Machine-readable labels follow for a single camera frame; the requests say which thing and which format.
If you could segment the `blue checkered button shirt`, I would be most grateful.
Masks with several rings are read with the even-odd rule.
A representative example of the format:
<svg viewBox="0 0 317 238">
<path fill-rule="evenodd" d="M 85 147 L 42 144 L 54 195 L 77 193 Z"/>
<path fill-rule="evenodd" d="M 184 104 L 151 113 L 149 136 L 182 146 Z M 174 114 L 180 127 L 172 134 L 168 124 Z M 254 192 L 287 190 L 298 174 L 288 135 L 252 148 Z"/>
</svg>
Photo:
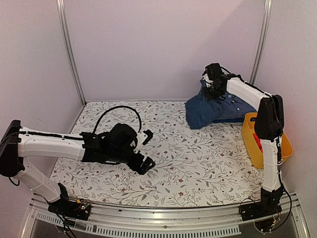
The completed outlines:
<svg viewBox="0 0 317 238">
<path fill-rule="evenodd" d="M 251 105 L 229 93 L 218 97 L 218 101 L 221 104 L 221 112 L 216 119 L 244 119 L 247 113 L 256 112 Z"/>
</svg>

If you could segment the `grey blue garment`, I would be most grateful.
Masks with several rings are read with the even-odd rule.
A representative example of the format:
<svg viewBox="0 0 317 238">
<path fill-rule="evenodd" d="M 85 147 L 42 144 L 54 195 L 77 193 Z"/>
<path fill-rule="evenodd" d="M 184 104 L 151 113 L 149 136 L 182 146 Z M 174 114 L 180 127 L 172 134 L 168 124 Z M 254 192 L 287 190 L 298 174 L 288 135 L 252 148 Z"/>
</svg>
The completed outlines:
<svg viewBox="0 0 317 238">
<path fill-rule="evenodd" d="M 218 100 L 207 100 L 203 93 L 205 81 L 200 80 L 199 93 L 185 103 L 186 121 L 190 129 L 201 129 L 220 115 L 222 105 Z"/>
</svg>

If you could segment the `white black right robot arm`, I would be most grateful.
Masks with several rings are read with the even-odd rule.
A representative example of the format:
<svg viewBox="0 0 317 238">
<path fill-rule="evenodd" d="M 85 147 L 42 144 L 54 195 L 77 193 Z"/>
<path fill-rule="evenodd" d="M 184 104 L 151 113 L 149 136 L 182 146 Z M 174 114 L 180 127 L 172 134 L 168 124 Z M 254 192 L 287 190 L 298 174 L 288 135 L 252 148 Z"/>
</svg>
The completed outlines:
<svg viewBox="0 0 317 238">
<path fill-rule="evenodd" d="M 205 67 L 203 88 L 208 100 L 216 99 L 226 92 L 235 95 L 257 110 L 255 134 L 260 139 L 264 160 L 264 181 L 261 197 L 283 194 L 281 182 L 282 150 L 284 127 L 283 100 L 279 95 L 264 92 L 243 80 L 240 75 L 222 71 L 218 63 Z"/>
</svg>

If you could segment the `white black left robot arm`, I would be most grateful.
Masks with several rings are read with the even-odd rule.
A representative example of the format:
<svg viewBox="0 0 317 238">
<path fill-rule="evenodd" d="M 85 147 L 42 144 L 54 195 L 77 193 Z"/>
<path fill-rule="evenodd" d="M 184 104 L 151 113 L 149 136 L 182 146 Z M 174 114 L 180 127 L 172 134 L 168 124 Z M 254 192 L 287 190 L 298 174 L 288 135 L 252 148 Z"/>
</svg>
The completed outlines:
<svg viewBox="0 0 317 238">
<path fill-rule="evenodd" d="M 32 191 L 54 203 L 63 215 L 70 215 L 73 203 L 67 190 L 51 181 L 35 168 L 29 157 L 68 158 L 83 163 L 117 165 L 124 163 L 131 170 L 144 175 L 156 164 L 140 153 L 142 146 L 153 137 L 150 130 L 136 132 L 118 123 L 109 132 L 95 134 L 58 134 L 31 130 L 13 120 L 0 141 L 0 174 L 15 178 Z"/>
</svg>

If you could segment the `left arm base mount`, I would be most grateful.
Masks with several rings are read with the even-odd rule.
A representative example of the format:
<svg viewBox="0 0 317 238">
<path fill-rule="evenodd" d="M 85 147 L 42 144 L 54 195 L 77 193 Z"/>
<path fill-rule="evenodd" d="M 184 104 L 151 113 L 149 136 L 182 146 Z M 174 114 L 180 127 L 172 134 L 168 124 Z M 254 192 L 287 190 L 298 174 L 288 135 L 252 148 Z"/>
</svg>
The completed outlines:
<svg viewBox="0 0 317 238">
<path fill-rule="evenodd" d="M 69 218 L 87 221 L 91 212 L 91 203 L 85 199 L 69 200 L 65 186 L 57 184 L 60 188 L 60 197 L 55 202 L 49 202 L 48 211 Z"/>
</svg>

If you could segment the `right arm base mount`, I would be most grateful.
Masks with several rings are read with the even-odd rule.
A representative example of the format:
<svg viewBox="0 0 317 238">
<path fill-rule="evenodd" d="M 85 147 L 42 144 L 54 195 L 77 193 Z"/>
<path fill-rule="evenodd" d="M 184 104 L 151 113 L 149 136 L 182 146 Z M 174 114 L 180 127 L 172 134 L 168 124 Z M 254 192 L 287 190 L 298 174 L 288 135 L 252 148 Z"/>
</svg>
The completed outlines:
<svg viewBox="0 0 317 238">
<path fill-rule="evenodd" d="M 248 197 L 239 204 L 238 211 L 242 221 L 253 220 L 255 228 L 266 234 L 271 233 L 280 221 L 282 208 L 279 203 L 270 208 L 263 207 L 261 202 L 255 202 Z"/>
</svg>

